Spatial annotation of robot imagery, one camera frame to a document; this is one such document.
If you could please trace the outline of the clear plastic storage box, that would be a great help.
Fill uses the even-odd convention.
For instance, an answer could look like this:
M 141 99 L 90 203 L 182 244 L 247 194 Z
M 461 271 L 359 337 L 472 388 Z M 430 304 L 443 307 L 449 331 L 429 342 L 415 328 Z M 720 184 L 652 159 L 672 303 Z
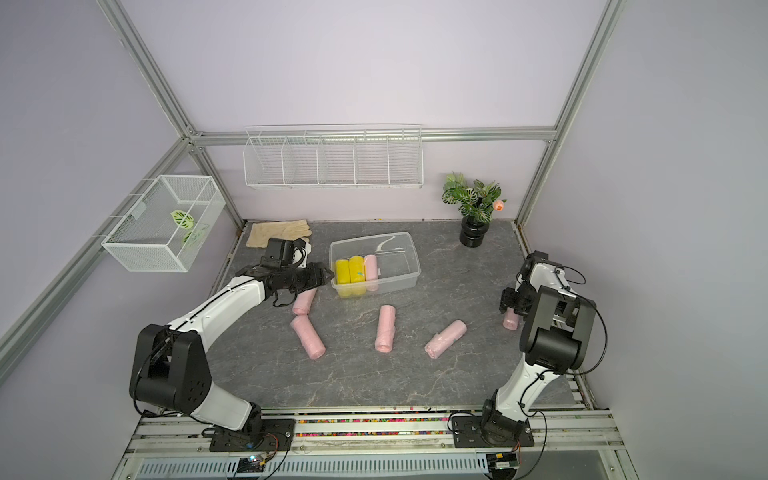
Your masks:
M 329 262 L 331 285 L 342 299 L 362 298 L 415 287 L 421 265 L 407 232 L 334 241 Z

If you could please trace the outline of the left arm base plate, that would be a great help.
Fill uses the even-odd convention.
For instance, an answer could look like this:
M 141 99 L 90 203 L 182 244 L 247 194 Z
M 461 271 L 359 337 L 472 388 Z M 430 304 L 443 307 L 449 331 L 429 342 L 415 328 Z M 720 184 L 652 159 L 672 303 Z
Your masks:
M 296 420 L 292 418 L 262 417 L 237 431 L 221 426 L 207 428 L 203 437 L 210 440 L 210 452 L 272 453 L 291 449 L 295 427 Z

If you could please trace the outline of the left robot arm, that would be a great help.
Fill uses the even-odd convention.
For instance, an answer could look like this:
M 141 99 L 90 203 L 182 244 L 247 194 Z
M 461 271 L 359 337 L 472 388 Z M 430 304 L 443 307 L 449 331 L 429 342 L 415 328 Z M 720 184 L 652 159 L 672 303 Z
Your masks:
M 138 335 L 129 394 L 141 402 L 180 412 L 222 430 L 255 434 L 261 408 L 215 384 L 207 352 L 245 313 L 279 293 L 294 301 L 301 293 L 329 283 L 334 273 L 308 260 L 311 245 L 303 240 L 268 241 L 260 261 L 240 269 L 211 298 L 167 324 L 150 324 Z

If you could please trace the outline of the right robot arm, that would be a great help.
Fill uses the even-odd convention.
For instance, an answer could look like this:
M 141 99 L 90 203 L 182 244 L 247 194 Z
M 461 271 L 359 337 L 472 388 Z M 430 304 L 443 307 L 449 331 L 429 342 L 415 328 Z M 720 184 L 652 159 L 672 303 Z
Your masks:
M 579 369 L 587 356 L 598 309 L 569 284 L 566 270 L 535 250 L 526 256 L 514 285 L 502 291 L 499 310 L 511 313 L 522 327 L 522 358 L 484 404 L 480 432 L 491 445 L 521 444 L 540 394 L 549 383 Z

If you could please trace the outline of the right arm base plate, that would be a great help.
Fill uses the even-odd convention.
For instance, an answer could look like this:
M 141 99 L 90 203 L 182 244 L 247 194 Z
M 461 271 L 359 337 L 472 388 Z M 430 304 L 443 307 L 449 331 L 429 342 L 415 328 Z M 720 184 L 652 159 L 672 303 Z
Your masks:
M 492 416 L 487 420 L 460 412 L 450 415 L 447 427 L 455 448 L 532 447 L 535 441 L 528 422 Z

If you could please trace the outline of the yellow trash bag roll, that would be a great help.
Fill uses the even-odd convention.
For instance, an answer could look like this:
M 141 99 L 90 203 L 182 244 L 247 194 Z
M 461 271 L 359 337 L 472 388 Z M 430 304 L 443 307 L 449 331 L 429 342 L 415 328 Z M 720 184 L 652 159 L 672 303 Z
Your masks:
M 356 255 L 348 260 L 350 272 L 350 293 L 354 297 L 362 296 L 366 293 L 366 273 L 365 263 L 362 256 Z
M 348 288 L 348 285 L 351 283 L 351 275 L 347 259 L 335 261 L 335 281 L 339 296 L 341 298 L 348 298 L 351 295 L 351 290 Z

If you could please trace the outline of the pink roll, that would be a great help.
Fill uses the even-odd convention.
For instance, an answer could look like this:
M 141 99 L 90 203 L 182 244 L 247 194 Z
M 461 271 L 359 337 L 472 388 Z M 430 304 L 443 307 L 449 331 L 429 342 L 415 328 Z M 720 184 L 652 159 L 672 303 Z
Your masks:
M 439 358 L 467 332 L 467 325 L 462 320 L 454 320 L 444 330 L 435 334 L 425 345 L 424 350 L 431 359 Z
M 290 326 L 311 360 L 317 360 L 325 354 L 326 347 L 307 315 L 296 316 Z
M 366 290 L 368 292 L 376 292 L 379 289 L 379 269 L 376 255 L 370 254 L 364 257 L 364 271 Z
M 382 305 L 379 311 L 375 349 L 389 353 L 393 349 L 395 336 L 396 309 L 392 305 Z
M 312 303 L 317 294 L 317 288 L 310 289 L 300 293 L 293 303 L 292 311 L 295 315 L 308 315 L 311 311 Z
M 521 322 L 521 317 L 511 308 L 508 308 L 504 313 L 502 326 L 510 331 L 518 329 Z

